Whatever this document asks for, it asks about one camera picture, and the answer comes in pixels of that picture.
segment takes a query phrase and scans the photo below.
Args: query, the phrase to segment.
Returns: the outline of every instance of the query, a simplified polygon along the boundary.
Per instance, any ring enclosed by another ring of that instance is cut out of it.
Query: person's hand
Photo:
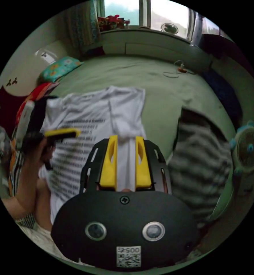
[[[43,150],[46,145],[47,139],[44,138],[35,149],[26,155],[24,166],[38,171],[45,162],[49,161],[52,158],[52,153],[55,150],[55,146],[47,147],[46,152],[43,154]]]

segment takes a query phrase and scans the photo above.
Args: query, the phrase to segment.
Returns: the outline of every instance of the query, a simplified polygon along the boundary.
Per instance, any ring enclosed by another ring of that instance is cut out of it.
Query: green bedsheet
[[[202,77],[180,75],[178,78],[169,78],[163,72],[175,73],[175,68],[165,61],[137,56],[92,58],[66,75],[52,95],[64,97],[70,93],[84,94],[111,85],[145,89],[142,123],[147,139],[159,146],[165,159],[172,151],[182,105],[209,113],[209,118],[218,126],[222,125],[224,134],[226,132],[232,138],[229,133],[230,119],[225,110],[219,108],[220,101]]]

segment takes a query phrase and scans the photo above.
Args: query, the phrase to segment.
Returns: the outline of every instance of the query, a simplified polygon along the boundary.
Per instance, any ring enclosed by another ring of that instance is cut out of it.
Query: floral pillow
[[[56,82],[77,67],[84,64],[78,59],[66,56],[49,65],[39,76],[41,82]]]

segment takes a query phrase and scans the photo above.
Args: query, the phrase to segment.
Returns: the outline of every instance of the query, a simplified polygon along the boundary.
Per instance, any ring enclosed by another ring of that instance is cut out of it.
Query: small fan
[[[241,176],[254,172],[254,122],[240,127],[230,141],[234,164],[234,175]]]
[[[177,34],[178,33],[178,27],[171,23],[164,23],[161,25],[161,30],[163,32],[167,32],[169,34]]]

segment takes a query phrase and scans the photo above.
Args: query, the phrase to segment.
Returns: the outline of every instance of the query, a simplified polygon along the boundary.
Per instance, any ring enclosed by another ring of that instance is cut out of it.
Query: blue cloth
[[[202,77],[210,85],[237,129],[240,126],[242,109],[232,86],[213,69],[202,73]]]

